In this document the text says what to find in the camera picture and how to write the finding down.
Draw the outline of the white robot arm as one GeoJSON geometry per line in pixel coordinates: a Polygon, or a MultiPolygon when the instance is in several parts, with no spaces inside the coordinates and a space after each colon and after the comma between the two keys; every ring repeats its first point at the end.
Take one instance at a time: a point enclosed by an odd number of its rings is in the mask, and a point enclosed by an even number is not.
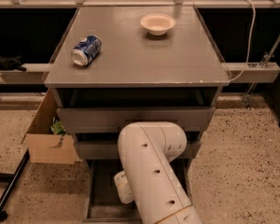
{"type": "Polygon", "coordinates": [[[203,224],[170,165],[186,146],[172,122],[135,122],[119,133],[119,197],[136,204],[143,224],[203,224]]]}

